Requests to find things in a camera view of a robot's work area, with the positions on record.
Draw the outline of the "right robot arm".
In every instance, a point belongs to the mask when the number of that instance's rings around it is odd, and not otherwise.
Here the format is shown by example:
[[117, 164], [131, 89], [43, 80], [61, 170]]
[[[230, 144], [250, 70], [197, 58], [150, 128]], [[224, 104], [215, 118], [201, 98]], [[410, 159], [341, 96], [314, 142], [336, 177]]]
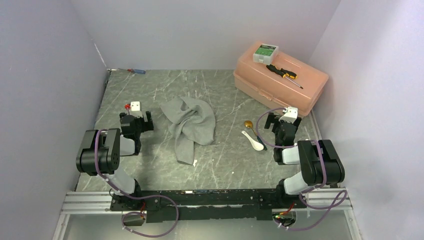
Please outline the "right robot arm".
[[276, 186], [275, 200], [282, 208], [289, 207], [295, 201], [295, 195], [323, 185], [339, 184], [346, 176], [331, 140], [295, 142], [301, 121], [297, 114], [290, 116], [289, 112], [284, 115], [269, 112], [264, 125], [265, 129], [272, 128], [275, 135], [272, 145], [274, 161], [281, 166], [300, 167], [300, 172], [280, 180]]

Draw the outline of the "grey cloth napkin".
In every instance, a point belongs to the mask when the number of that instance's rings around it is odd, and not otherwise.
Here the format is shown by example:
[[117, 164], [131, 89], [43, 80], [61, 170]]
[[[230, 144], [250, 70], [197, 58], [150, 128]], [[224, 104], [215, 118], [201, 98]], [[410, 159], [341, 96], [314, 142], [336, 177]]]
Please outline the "grey cloth napkin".
[[205, 101], [178, 96], [160, 106], [169, 120], [168, 130], [174, 138], [176, 161], [184, 165], [195, 162], [195, 143], [208, 146], [214, 141], [216, 118]]

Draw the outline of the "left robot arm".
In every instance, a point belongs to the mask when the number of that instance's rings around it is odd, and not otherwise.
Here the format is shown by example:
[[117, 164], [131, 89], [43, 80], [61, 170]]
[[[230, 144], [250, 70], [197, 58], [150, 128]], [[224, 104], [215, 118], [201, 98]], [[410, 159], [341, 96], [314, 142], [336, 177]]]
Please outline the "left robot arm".
[[80, 173], [98, 176], [114, 191], [124, 196], [124, 204], [131, 210], [144, 203], [139, 183], [120, 167], [123, 156], [137, 156], [142, 148], [141, 134], [154, 130], [150, 111], [136, 116], [119, 114], [120, 128], [93, 129], [84, 133], [76, 156], [76, 168]]

